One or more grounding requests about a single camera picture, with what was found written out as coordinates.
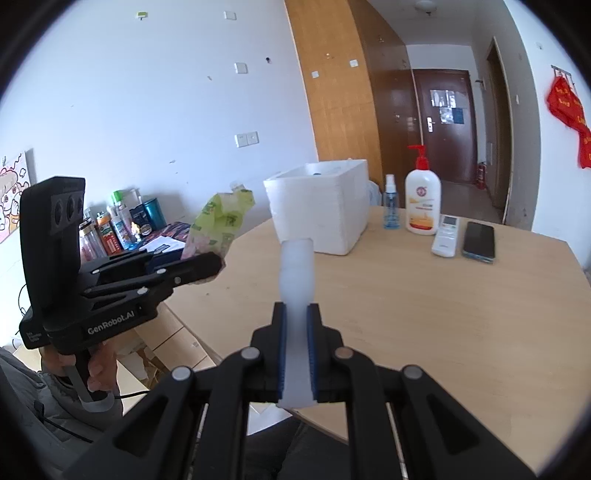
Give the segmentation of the person's left hand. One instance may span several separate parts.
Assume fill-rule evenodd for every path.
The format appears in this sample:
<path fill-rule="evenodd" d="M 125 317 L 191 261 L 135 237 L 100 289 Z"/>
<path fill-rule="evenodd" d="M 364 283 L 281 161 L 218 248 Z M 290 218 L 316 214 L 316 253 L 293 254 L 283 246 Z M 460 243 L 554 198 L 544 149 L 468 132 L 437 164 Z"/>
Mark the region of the person's left hand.
<path fill-rule="evenodd" d="M 66 367 L 74 366 L 76 359 L 72 355 L 61 355 L 53 346 L 40 349 L 42 365 L 54 376 L 67 377 Z M 101 343 L 92 354 L 88 363 L 89 378 L 87 387 L 91 392 L 111 391 L 117 388 L 117 362 L 112 345 Z"/>

